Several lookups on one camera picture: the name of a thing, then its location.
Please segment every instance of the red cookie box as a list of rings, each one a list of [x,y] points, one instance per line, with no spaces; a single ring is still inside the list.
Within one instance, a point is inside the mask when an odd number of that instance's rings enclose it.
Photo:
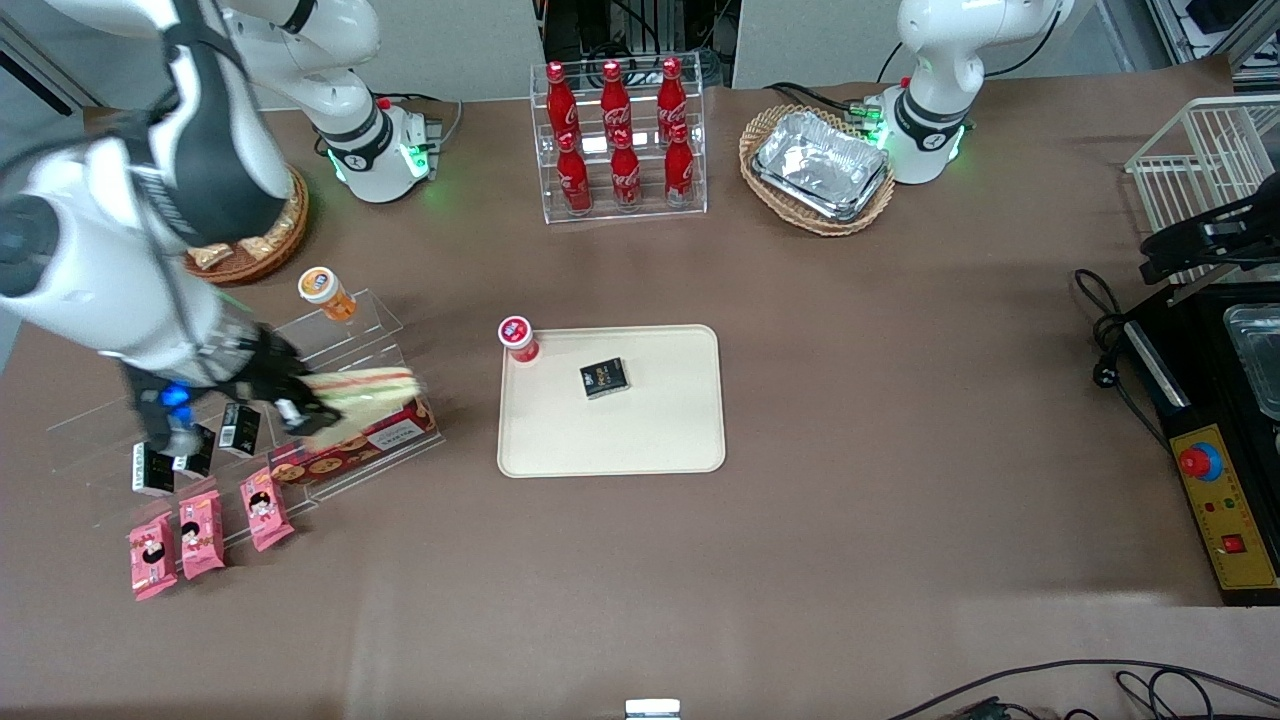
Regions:
[[[365,428],[358,436],[312,452],[303,441],[282,445],[266,454],[271,478],[282,483],[332,480],[421,436],[434,436],[435,416],[421,397]]]

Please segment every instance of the red button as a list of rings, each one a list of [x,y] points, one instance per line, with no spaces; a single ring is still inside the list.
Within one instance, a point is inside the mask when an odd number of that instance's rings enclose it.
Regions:
[[[1213,469],[1208,452],[1198,447],[1188,447],[1178,454],[1178,465],[1193,478],[1203,478]]]

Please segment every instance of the foil container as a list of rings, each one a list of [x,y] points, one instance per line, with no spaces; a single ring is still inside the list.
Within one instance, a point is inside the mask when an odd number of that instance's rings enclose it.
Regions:
[[[804,110],[778,120],[751,169],[822,217],[850,223],[888,177],[888,155]]]

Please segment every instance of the pink snack package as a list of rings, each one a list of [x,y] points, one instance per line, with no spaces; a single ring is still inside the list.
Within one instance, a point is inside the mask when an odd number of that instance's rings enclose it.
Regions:
[[[182,538],[182,574],[188,580],[227,566],[223,561],[223,503],[216,489],[178,505],[178,534]]]
[[[284,518],[280,505],[280,491],[271,479],[271,470],[262,468],[241,483],[241,498],[248,512],[248,530],[253,537],[253,547],[259,552],[271,547],[293,532],[293,525]]]
[[[129,573],[134,600],[146,600],[178,582],[170,512],[163,512],[129,533]]]

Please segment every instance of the yellow control panel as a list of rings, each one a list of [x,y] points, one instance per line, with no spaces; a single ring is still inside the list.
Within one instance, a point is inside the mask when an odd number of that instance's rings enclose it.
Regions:
[[[1222,589],[1277,587],[1271,557],[1240,492],[1217,424],[1169,441]]]

